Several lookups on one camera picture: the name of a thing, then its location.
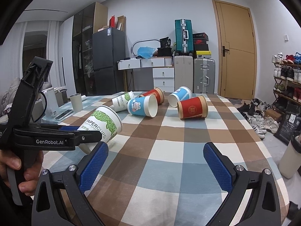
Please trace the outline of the wooden door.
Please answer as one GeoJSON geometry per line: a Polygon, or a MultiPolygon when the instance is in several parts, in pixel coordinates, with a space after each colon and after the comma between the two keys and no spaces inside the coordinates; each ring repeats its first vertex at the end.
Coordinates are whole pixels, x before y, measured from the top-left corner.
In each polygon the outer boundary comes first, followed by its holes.
{"type": "Polygon", "coordinates": [[[251,11],[213,0],[218,35],[218,93],[251,100],[257,77],[257,45],[251,11]]]}

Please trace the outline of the white appliance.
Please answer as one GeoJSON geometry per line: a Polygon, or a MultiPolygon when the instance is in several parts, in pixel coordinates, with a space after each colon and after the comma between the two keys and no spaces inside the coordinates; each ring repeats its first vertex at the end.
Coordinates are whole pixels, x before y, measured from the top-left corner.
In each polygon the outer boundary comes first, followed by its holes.
{"type": "Polygon", "coordinates": [[[55,117],[58,114],[58,110],[59,110],[55,89],[53,87],[48,88],[45,89],[43,93],[46,97],[46,102],[47,102],[45,115],[47,117],[55,117]]]}

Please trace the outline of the blue rabbit paper cup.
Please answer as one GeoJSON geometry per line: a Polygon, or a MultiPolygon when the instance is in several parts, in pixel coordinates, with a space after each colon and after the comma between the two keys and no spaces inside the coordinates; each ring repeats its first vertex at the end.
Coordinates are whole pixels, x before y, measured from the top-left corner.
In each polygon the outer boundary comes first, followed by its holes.
{"type": "Polygon", "coordinates": [[[154,95],[131,99],[127,104],[131,115],[148,116],[154,118],[157,115],[158,103],[154,95]]]}

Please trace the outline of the smartphone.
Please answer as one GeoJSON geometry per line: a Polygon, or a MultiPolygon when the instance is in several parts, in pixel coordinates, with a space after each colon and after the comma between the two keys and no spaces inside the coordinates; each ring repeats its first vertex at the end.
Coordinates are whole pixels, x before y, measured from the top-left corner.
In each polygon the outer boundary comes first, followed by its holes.
{"type": "Polygon", "coordinates": [[[64,112],[62,112],[61,114],[59,114],[58,116],[55,117],[55,120],[61,120],[63,118],[65,118],[66,116],[70,115],[73,112],[73,110],[68,109],[64,112]]]}

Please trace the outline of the blue paper cup rear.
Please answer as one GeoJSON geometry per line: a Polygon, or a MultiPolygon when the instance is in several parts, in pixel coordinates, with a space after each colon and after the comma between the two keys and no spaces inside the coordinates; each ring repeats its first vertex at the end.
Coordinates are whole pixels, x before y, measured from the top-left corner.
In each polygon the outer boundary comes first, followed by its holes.
{"type": "Polygon", "coordinates": [[[169,105],[176,108],[178,102],[192,98],[191,90],[186,86],[181,86],[168,96],[169,105]]]}

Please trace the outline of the shoe rack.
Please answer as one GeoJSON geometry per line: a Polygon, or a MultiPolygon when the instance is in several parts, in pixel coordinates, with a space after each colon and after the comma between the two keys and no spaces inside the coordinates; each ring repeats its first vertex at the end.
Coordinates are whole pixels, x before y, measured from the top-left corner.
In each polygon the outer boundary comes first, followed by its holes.
{"type": "Polygon", "coordinates": [[[283,55],[281,52],[272,56],[274,65],[275,101],[272,107],[283,114],[289,104],[300,108],[300,53],[283,55]]]}

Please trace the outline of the black shelving cabinet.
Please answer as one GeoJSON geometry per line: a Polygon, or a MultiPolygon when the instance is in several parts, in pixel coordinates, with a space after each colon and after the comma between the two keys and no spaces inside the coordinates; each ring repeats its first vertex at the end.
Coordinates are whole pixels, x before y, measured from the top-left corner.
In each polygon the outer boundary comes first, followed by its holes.
{"type": "Polygon", "coordinates": [[[72,27],[72,67],[77,93],[96,94],[93,66],[93,34],[108,22],[108,8],[98,2],[74,15],[72,27]]]}

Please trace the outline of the checkered tablecloth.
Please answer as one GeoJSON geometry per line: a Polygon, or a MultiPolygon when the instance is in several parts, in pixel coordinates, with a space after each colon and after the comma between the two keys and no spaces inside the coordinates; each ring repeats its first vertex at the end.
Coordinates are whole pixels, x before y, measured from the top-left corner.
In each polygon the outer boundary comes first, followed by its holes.
{"type": "Polygon", "coordinates": [[[122,132],[109,142],[107,160],[86,192],[104,224],[206,225],[227,195],[203,157],[207,142],[234,164],[270,169],[286,217],[288,192],[264,143],[228,99],[208,95],[206,101],[205,119],[180,119],[168,102],[154,118],[119,113],[122,132]]]}

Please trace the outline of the white drawer desk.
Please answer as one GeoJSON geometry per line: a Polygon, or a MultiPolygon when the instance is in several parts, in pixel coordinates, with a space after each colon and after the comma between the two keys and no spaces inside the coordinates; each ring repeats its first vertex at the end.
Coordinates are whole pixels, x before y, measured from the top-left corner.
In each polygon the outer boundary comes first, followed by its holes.
{"type": "Polygon", "coordinates": [[[131,58],[117,63],[123,72],[125,86],[133,91],[147,91],[160,88],[173,92],[174,67],[171,57],[152,57],[150,59],[131,58]]]}

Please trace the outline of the stacked shoe boxes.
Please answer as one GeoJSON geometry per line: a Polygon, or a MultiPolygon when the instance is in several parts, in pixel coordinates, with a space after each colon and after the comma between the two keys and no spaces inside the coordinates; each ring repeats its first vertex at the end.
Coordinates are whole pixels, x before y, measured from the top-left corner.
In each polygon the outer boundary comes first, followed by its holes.
{"type": "Polygon", "coordinates": [[[205,32],[193,34],[194,57],[196,58],[197,51],[209,51],[209,37],[205,32]]]}

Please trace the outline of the teal suitcase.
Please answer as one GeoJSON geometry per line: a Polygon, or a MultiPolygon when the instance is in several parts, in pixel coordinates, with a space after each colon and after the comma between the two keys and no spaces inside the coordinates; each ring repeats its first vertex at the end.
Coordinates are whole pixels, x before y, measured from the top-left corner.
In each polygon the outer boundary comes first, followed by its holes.
{"type": "Polygon", "coordinates": [[[192,22],[189,19],[175,20],[176,56],[193,56],[192,22]]]}

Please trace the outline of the red paper cup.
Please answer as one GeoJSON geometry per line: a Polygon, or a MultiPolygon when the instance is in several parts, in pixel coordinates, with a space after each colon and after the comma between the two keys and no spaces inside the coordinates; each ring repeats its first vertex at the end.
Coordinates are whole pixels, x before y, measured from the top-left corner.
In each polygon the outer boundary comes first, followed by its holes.
{"type": "Polygon", "coordinates": [[[164,93],[163,91],[156,87],[146,93],[143,93],[141,95],[139,95],[138,97],[146,97],[146,96],[149,96],[149,95],[154,95],[156,97],[156,100],[157,100],[157,103],[159,105],[161,105],[162,103],[164,103],[164,100],[165,100],[165,97],[164,97],[164,93]]]}
{"type": "Polygon", "coordinates": [[[206,118],[208,115],[208,104],[202,95],[178,102],[177,108],[180,119],[206,118]]]}

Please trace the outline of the red paper cup front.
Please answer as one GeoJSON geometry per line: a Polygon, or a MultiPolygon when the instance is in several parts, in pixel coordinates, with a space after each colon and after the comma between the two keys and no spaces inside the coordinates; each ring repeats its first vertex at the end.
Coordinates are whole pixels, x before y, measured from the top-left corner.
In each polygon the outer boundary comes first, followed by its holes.
{"type": "Polygon", "coordinates": [[[202,95],[178,102],[177,108],[180,119],[206,118],[208,115],[208,104],[202,95]]]}

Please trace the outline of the black refrigerator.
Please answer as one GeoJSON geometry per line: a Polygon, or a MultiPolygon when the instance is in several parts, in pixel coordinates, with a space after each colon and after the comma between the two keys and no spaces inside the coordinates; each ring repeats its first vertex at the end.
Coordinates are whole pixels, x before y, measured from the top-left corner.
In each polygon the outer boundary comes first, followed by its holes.
{"type": "Polygon", "coordinates": [[[123,72],[118,62],[125,58],[125,33],[109,27],[93,34],[93,68],[98,95],[124,91],[123,72]]]}

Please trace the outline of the green leaf white paper cup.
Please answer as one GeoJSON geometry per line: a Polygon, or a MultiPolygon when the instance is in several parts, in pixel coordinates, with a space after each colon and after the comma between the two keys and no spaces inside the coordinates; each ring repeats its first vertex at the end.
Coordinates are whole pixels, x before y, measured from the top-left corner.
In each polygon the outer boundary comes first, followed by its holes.
{"type": "Polygon", "coordinates": [[[108,143],[122,131],[122,121],[117,113],[105,105],[99,106],[78,128],[78,131],[98,131],[101,141],[108,143]]]}

